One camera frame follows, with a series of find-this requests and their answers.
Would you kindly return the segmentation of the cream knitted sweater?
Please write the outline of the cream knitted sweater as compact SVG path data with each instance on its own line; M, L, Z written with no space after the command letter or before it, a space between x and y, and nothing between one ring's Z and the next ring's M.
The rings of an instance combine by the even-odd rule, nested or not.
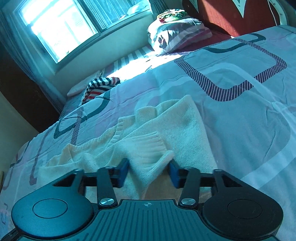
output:
M100 137L75 146L66 145L61 153L39 168L37 186L42 187L66 173L81 168L96 172L128 159L130 169L122 188L115 190L122 199L178 199L165 169L171 160L182 167L210 173L217 167L206 130L190 96L146 106Z

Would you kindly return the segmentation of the patterned bed quilt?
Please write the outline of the patterned bed quilt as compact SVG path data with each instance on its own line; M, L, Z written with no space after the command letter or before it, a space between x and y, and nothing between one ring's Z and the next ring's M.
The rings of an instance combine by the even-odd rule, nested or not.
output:
M99 137L145 106L190 95L217 166L282 207L278 238L295 240L295 28L271 27L165 62L75 106L16 155L1 191L1 235L11 209L39 186L41 166L67 144Z

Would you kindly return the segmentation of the pink small pillow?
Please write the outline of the pink small pillow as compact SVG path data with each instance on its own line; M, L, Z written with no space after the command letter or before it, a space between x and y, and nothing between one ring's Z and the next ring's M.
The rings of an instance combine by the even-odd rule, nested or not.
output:
M89 75L88 77L84 78L83 80L81 80L78 84L74 85L68 91L67 97L72 97L72 96L75 96L75 95L81 93L83 90L86 89L86 87L88 86L90 81L92 81L95 78L101 77L103 73L104 73L104 71L98 70L97 72L95 72L95 73Z

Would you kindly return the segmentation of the striped folded garment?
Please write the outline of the striped folded garment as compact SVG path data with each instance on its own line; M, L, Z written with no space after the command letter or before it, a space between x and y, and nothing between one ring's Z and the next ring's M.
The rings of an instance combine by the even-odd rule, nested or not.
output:
M117 77L97 77L91 80L85 91L83 92L80 104L83 105L95 97L111 90L116 85L120 84L120 79Z

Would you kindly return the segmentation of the left teal curtain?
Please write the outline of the left teal curtain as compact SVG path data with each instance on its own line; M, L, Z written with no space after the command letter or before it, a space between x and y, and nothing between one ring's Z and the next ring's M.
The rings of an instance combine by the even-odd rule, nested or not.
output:
M1 9L1 44L20 69L38 85L55 110L61 112L66 103L65 97L46 78L17 29L13 17L4 9Z

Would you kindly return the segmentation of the teal curtain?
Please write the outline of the teal curtain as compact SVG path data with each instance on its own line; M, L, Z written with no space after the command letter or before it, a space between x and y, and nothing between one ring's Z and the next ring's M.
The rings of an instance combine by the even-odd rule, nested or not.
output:
M17 29L13 17L4 9L1 9L1 44L20 69L38 85L55 110L61 112L66 103L65 97L46 78Z
M153 14L161 14L168 9L166 3L163 0L149 0L151 10Z

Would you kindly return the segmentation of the striped grey pillow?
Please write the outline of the striped grey pillow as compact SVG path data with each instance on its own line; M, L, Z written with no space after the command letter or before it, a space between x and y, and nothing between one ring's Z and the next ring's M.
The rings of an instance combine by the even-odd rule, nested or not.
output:
M148 42L160 55L173 53L186 46L212 37L212 32L201 21L186 18L168 23L152 22L148 29Z

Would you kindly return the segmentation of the red heart headboard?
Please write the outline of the red heart headboard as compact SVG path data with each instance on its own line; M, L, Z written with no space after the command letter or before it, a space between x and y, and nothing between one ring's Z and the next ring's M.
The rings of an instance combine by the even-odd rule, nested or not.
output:
M182 1L182 7L205 27L231 37L289 26L292 9L286 1Z

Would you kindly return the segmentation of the colourful folded cloth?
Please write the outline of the colourful folded cloth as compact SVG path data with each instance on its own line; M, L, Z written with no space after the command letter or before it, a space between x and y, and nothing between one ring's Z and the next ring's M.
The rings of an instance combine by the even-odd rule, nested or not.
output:
M188 13L183 9L167 9L157 16L157 20L161 23L168 23L180 20L188 16Z

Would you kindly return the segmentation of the right teal curtain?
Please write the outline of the right teal curtain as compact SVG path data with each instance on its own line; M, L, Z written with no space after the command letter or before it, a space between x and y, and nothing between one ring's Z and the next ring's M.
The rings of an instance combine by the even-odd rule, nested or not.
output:
M151 10L153 14L161 14L168 9L166 3L163 0L149 0Z

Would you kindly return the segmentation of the white item on windowsill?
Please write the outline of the white item on windowsill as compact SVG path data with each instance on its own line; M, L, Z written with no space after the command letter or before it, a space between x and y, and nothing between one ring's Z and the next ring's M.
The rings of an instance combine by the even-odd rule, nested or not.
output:
M139 1L137 4L131 6L128 10L127 10L127 15L132 15L138 12L142 12L142 11L146 11L150 8L149 5L149 1Z

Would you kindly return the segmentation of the window with frame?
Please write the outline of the window with frame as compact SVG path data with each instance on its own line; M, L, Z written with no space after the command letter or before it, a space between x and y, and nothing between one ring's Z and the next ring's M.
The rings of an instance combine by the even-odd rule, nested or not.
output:
M114 59L147 41L148 10L139 1L3 1L43 73L53 76L83 54Z

